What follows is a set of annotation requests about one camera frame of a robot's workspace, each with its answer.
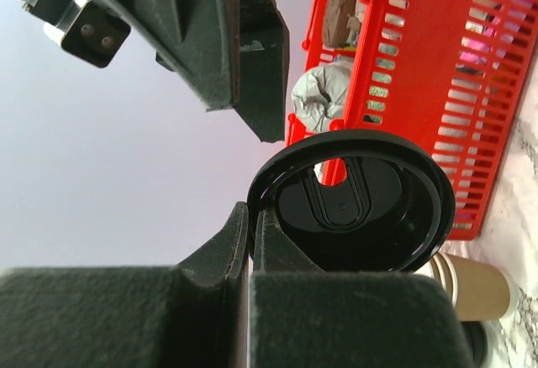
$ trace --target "red plastic basket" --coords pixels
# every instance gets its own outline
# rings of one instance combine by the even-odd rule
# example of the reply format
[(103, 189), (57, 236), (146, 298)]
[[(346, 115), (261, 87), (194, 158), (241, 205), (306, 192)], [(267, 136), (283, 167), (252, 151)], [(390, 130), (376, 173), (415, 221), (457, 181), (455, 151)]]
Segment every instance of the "red plastic basket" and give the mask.
[[(456, 194), (449, 238), (473, 239), (532, 60), (538, 0), (362, 1), (367, 10), (344, 118), (330, 128), (380, 129), (432, 154)], [(339, 54), (321, 41), (326, 4), (313, 3), (303, 43), (307, 69)], [(294, 114), (288, 121), (288, 145), (311, 135)], [(325, 164), (325, 184), (345, 178), (341, 161)]]

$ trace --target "brown package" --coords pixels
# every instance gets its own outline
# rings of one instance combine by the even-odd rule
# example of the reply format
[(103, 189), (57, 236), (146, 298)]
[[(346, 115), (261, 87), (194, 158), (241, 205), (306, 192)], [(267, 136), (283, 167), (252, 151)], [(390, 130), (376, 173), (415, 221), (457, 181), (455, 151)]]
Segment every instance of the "brown package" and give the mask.
[(344, 45), (350, 35), (348, 18), (355, 16), (357, 0), (329, 0), (325, 9), (322, 40), (325, 46)]

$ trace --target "marble surface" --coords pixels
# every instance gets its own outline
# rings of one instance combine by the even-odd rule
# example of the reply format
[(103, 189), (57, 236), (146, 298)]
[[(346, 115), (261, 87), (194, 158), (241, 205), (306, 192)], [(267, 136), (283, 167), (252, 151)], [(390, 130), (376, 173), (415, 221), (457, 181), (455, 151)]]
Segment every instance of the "marble surface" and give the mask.
[(488, 366), (538, 367), (538, 67), (530, 73), (481, 236), (447, 242), (443, 250), (495, 265), (520, 287), (514, 316), (487, 323)]

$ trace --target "paper coffee cup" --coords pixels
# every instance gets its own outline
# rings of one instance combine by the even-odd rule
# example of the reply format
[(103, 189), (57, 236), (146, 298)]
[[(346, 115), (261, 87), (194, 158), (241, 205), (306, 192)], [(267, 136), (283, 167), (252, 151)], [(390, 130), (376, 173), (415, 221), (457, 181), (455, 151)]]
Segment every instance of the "paper coffee cup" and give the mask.
[(441, 285), (442, 285), (442, 281), (445, 280), (445, 275), (440, 269), (439, 261), (435, 259), (435, 256), (432, 259), (430, 259), (430, 265), (431, 265), (431, 270), (434, 273), (433, 278), (435, 278), (438, 282), (441, 282)]
[(458, 286), (457, 274), (456, 270), (454, 269), (454, 265), (444, 253), (439, 253), (437, 255), (437, 259), (441, 268), (443, 269), (443, 272), (445, 273), (446, 292), (448, 292), (448, 294), (451, 296), (452, 305), (456, 306)]
[(500, 319), (514, 312), (519, 290), (497, 267), (454, 255), (440, 258), (444, 268), (453, 274), (446, 281), (456, 286), (455, 309), (462, 322)]

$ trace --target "metal rivet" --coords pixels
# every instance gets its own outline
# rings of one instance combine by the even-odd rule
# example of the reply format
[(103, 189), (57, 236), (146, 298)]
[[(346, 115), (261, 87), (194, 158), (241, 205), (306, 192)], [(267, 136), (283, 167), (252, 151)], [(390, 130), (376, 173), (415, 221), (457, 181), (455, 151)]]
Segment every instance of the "metal rivet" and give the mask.
[(105, 49), (111, 49), (114, 46), (114, 39), (107, 36), (101, 40), (101, 46)]
[(85, 24), (81, 28), (81, 35), (85, 38), (89, 38), (95, 33), (95, 28), (91, 24)]

